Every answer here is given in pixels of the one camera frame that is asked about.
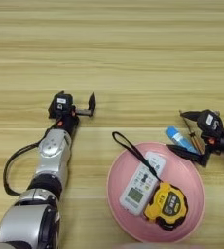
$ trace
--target white electronic device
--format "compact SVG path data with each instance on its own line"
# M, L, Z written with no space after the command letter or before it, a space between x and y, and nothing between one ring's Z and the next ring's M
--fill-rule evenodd
M145 158L160 177L166 160L153 152L147 152ZM121 205L131 214L140 215L147 205L157 183L157 178L141 162L120 197Z

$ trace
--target tape measure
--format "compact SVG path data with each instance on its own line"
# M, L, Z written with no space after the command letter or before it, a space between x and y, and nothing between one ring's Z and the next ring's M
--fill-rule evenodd
M153 193L144 215L164 230L172 231L184 222L187 211L186 196L170 183L161 182Z

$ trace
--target wood grain surface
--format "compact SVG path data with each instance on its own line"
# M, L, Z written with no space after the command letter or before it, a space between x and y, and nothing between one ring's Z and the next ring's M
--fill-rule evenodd
M93 91L97 98L73 145L61 247L134 243L106 202L108 170L122 151L111 132L169 143L168 125L187 133L179 109L219 110L224 120L224 1L0 0L0 220L15 201L3 190L4 163L51 125L47 109L60 90L81 107ZM12 186L24 190L37 163L36 151L19 158ZM198 170L205 216L183 243L224 248L224 155Z

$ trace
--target black cable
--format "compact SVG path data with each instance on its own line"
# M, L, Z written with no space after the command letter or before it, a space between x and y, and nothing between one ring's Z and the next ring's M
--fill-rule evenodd
M116 138L116 135L121 136L130 145L130 147L128 145L120 142ZM162 180L159 178L155 169L150 165L148 160L140 153L140 151L123 134L121 134L118 131L114 131L114 132L112 132L112 136L118 144L122 145L125 149L127 149L130 153L132 153L139 161L141 161L143 164L145 164L148 167L149 171L152 173L152 175L155 176L158 181L162 182Z
M47 136L48 132L54 128L57 123L61 120L61 117L59 119L57 119L57 121L50 127L46 130L44 136L36 143L33 143L33 144L29 144L29 145L26 145L22 148L20 148L19 150L17 150L16 152L14 152L10 157L9 159L7 160L6 164L5 164L5 168L4 168L4 171L3 171L3 185L4 185L4 189L6 191L6 193L10 196L20 196L20 193L14 191L10 185L9 185L9 182L8 182L8 173L9 173L9 169L11 168L11 166L13 165L12 162L14 161L15 158L17 158L18 156L22 155L23 153L25 152L28 152L32 149L35 149L39 146L39 144L41 143L41 141Z

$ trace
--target wrist strap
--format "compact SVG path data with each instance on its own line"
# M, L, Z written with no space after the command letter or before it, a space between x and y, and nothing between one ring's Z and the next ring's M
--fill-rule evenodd
M126 150L128 150L131 154L133 154L138 160L140 160L144 165L146 165L149 171L153 174L153 176L155 176L158 179L158 181L162 182L162 180L159 178L155 169L150 165L148 160L140 153L140 151L123 134L121 134L118 131L114 131L112 132L112 136L118 144L123 146ZM129 144L129 146L126 143L120 142L116 138L116 136L120 136L121 138L123 138L123 140L125 140Z

